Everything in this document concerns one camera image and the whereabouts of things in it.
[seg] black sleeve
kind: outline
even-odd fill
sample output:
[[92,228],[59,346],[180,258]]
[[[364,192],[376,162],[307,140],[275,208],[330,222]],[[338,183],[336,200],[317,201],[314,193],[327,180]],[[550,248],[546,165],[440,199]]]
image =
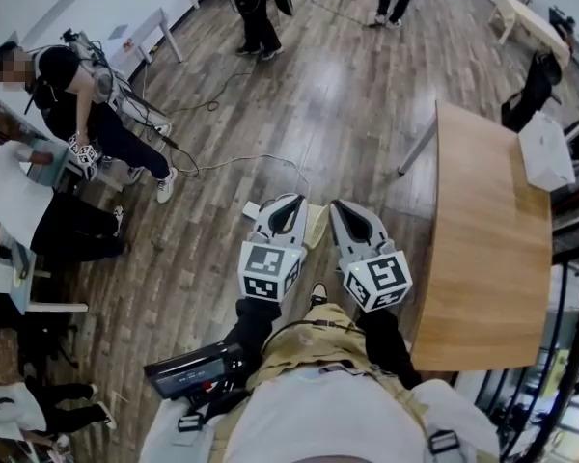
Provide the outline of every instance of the black sleeve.
[[41,77],[59,91],[64,91],[69,86],[78,67],[77,55],[63,46],[49,48],[39,58]]

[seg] hand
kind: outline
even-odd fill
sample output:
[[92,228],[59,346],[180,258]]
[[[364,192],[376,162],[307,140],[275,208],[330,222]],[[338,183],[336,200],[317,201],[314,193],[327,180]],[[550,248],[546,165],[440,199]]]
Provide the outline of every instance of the hand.
[[90,139],[88,138],[88,129],[79,130],[77,132],[77,137],[75,138],[77,146],[83,148],[84,146],[90,145]]

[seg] wooden table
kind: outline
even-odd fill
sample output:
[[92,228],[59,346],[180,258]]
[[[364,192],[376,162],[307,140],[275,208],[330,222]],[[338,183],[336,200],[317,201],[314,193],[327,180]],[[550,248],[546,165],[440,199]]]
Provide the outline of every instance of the wooden table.
[[514,25],[520,23],[528,32],[553,51],[561,68],[570,62],[570,50],[555,28],[540,15],[523,5],[518,0],[493,0],[495,9],[489,18],[493,20],[499,13],[504,20],[505,30],[500,38],[500,44],[508,39]]
[[414,366],[457,371],[533,365],[549,301],[549,195],[528,184],[514,133],[445,103],[436,104],[435,118],[400,173],[435,133],[433,253]]

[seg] wooden floor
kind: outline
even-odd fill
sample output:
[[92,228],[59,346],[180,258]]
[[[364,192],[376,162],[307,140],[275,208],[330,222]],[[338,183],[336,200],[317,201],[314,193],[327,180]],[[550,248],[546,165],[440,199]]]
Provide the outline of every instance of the wooden floor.
[[[320,3],[361,22],[376,7],[376,0]],[[176,64],[169,48],[160,47],[147,73],[146,98],[165,111],[196,105],[231,74],[253,71],[228,85],[218,110],[173,114],[172,138],[200,166],[265,152],[291,159],[310,182],[311,204],[342,198],[379,214],[410,263],[415,285],[397,313],[411,338],[430,252],[434,144],[404,178],[396,167],[436,98],[499,121],[500,104],[524,82],[532,49],[521,31],[504,47],[497,44],[502,27],[486,24],[488,0],[413,0],[396,31],[361,26],[310,0],[294,0],[294,7],[294,18],[271,13],[285,53],[256,65],[233,55],[242,26],[228,0],[206,0],[175,32],[184,63]],[[557,88],[564,106],[549,101],[545,108],[563,123],[579,117],[574,75],[569,68]],[[142,83],[140,73],[135,89]],[[190,167],[182,154],[174,161]],[[77,434],[79,462],[137,460],[159,403],[142,366],[229,331],[239,248],[250,230],[242,207],[286,192],[307,195],[307,185],[292,166],[259,159],[180,177],[164,206],[155,202],[154,191],[149,175],[122,194],[88,189],[86,198],[96,204],[124,206],[133,251],[63,274],[63,298],[87,302],[90,312],[75,318],[80,370],[55,362],[52,377],[94,380],[108,404],[114,399],[119,423],[111,434],[99,427]],[[306,290],[314,280],[329,286],[333,301],[353,309],[334,273],[336,256],[328,233],[309,255],[285,318],[306,311]],[[3,373],[13,370],[5,365],[10,351],[0,343]]]

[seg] shoe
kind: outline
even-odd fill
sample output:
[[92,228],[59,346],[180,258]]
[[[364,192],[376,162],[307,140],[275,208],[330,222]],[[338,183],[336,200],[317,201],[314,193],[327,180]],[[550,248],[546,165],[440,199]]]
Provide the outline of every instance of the shoe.
[[128,175],[128,181],[124,184],[125,187],[129,185],[135,185],[140,177],[142,176],[142,172],[144,171],[144,167],[140,166],[139,168],[128,168],[126,174]]
[[317,307],[319,305],[324,305],[328,303],[328,290],[324,283],[317,282],[311,288],[311,304],[309,306],[309,310],[313,307]]
[[100,401],[99,403],[96,404],[96,406],[98,406],[103,412],[105,412],[105,420],[103,421],[103,423],[105,425],[107,425],[107,428],[109,430],[116,430],[118,428],[118,424],[116,423],[116,419],[114,419],[114,416],[110,413],[108,408],[105,406],[105,403]]
[[375,14],[375,25],[383,26],[386,24],[386,15],[385,14]]
[[120,234],[120,228],[123,225],[123,218],[124,218],[124,209],[121,205],[117,205],[114,207],[114,216],[118,221],[118,229],[114,231],[114,236],[118,236]]
[[156,189],[156,201],[159,204],[167,203],[172,197],[174,192],[174,182],[178,176],[178,170],[174,167],[170,168],[170,174],[158,181],[158,186]]
[[243,55],[259,55],[260,53],[262,53],[262,46],[261,45],[257,49],[249,49],[249,48],[247,48],[246,44],[243,44],[235,51],[235,54],[240,56],[240,57]]
[[283,46],[279,46],[276,50],[264,51],[262,53],[262,60],[264,61],[272,60],[277,55],[281,55],[284,51],[285,50],[283,49]]

